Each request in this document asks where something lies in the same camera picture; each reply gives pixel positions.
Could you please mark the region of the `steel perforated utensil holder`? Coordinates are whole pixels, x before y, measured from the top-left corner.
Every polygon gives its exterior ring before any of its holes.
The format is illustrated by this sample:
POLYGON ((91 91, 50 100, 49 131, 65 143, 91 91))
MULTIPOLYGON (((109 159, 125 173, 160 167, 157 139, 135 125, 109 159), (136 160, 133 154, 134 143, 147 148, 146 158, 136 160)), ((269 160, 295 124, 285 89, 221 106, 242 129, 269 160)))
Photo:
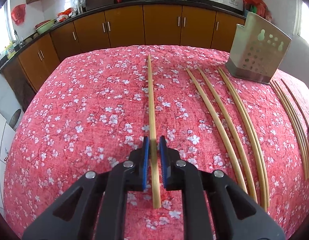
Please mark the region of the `steel perforated utensil holder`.
POLYGON ((233 77, 269 84, 281 64, 291 38, 261 16, 249 12, 237 24, 226 68, 233 77))

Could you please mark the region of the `brown lower kitchen cabinets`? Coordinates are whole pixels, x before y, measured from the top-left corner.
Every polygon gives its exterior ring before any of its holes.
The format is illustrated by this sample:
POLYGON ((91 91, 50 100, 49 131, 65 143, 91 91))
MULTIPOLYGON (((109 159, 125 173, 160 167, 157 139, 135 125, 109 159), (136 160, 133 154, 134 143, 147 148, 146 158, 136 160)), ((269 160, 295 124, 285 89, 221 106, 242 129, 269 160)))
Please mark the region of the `brown lower kitchen cabinets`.
POLYGON ((245 19, 184 5, 132 5, 96 12, 39 35, 7 61, 0 74, 26 108, 67 57, 131 45, 181 45, 230 51, 245 19))

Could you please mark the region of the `red floral tablecloth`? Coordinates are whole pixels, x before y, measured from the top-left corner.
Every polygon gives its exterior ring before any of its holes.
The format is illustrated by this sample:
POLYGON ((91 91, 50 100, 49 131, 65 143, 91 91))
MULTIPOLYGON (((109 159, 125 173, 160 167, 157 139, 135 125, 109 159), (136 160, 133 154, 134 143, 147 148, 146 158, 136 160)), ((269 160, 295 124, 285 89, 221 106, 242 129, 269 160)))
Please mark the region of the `red floral tablecloth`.
MULTIPOLYGON (((27 108, 7 158, 6 221, 21 237, 59 195, 90 170, 106 172, 127 159, 148 135, 147 58, 151 55, 157 137, 198 169, 234 178, 218 130, 186 69, 205 90, 227 129, 200 68, 219 94, 243 144, 260 202, 250 140, 220 77, 228 53, 193 47, 130 46, 65 59, 27 108)), ((289 238, 309 213, 309 180, 295 133, 272 87, 229 79, 258 135, 269 180, 268 214, 289 238)), ((144 192, 128 193, 125 239, 183 239, 180 192, 161 185, 160 209, 152 207, 151 175, 144 192)))

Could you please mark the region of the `white bucket on floor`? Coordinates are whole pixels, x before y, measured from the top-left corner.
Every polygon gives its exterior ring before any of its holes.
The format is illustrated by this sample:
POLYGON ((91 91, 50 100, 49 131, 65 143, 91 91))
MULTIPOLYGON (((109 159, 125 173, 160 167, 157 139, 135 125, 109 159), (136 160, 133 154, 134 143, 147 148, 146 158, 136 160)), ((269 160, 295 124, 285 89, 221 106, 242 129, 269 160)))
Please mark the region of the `white bucket on floor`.
POLYGON ((22 117, 24 115, 24 112, 22 109, 18 109, 15 111, 15 113, 12 115, 10 121, 9 121, 9 126, 15 131, 17 127, 19 126, 22 117))

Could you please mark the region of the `bamboo chopstick right group outer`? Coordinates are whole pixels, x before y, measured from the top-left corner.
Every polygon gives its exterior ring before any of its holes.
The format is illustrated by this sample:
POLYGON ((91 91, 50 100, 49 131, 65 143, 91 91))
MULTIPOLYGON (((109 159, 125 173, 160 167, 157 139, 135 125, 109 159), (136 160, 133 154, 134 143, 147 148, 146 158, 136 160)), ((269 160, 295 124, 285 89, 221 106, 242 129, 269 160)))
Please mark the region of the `bamboo chopstick right group outer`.
POLYGON ((283 94, 283 97, 285 98, 285 100, 287 101, 288 106, 290 107, 290 110, 292 112, 292 115, 295 119, 295 123, 297 124, 297 127, 299 129, 299 133, 301 135, 301 139, 304 143, 304 152, 305 152, 305 159, 307 162, 307 167, 308 167, 308 174, 309 174, 309 143, 308 143, 308 139, 306 138, 306 134, 302 128, 302 124, 301 121, 293 107, 293 105, 291 104, 289 98, 287 97, 287 95, 284 93, 284 91, 281 89, 281 87, 278 85, 278 83, 276 81, 274 81, 274 83, 277 85, 277 88, 279 89, 279 91, 283 94))

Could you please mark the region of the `yellow detergent bottle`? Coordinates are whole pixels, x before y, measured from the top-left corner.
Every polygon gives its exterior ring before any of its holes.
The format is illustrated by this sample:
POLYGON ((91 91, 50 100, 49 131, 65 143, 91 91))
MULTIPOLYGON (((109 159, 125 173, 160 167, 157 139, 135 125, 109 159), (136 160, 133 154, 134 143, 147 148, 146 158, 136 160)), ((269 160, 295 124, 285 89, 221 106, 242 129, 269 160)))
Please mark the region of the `yellow detergent bottle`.
POLYGON ((13 42, 10 42, 10 44, 5 47, 5 51, 7 59, 9 60, 16 53, 13 42))

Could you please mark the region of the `green basin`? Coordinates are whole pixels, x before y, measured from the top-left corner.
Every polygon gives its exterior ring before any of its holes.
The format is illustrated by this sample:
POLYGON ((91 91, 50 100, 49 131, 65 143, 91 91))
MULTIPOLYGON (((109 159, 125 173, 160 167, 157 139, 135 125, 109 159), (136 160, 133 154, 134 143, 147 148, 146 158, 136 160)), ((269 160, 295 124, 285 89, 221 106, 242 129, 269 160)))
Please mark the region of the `green basin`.
POLYGON ((41 22, 41 23, 37 24, 35 26, 36 32, 39 35, 41 35, 42 33, 48 31, 55 24, 55 22, 56 22, 56 20, 53 19, 53 20, 44 21, 44 22, 41 22))

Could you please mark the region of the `red white bag on counter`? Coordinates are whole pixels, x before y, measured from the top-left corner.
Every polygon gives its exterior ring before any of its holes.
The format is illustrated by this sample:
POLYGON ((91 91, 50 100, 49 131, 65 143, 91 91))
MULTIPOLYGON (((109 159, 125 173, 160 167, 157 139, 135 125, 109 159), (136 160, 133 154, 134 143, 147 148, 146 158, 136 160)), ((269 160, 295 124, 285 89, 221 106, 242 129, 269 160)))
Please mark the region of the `red white bag on counter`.
POLYGON ((76 15, 76 9, 75 8, 68 8, 65 11, 59 12, 57 14, 56 21, 57 22, 63 22, 67 20, 68 18, 72 17, 73 15, 76 15))

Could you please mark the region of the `red bag on right counter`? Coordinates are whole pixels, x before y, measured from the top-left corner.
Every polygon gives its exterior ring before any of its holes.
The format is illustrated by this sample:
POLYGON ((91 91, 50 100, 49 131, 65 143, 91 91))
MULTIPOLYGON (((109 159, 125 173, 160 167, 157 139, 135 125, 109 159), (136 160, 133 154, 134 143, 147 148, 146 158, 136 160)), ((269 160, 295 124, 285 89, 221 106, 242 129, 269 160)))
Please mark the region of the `red bag on right counter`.
POLYGON ((243 0, 243 10, 245 17, 247 17, 248 12, 253 12, 272 22, 272 14, 263 0, 243 0))

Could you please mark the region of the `red plastic bag on wall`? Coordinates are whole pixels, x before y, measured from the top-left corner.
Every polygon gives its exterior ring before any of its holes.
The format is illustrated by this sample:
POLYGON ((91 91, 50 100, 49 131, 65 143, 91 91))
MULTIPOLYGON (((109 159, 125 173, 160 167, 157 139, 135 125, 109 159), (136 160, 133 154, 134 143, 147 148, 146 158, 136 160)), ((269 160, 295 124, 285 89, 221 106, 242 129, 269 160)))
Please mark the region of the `red plastic bag on wall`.
POLYGON ((11 11, 11 18, 16 25, 21 25, 25 21, 26 4, 16 5, 11 11))

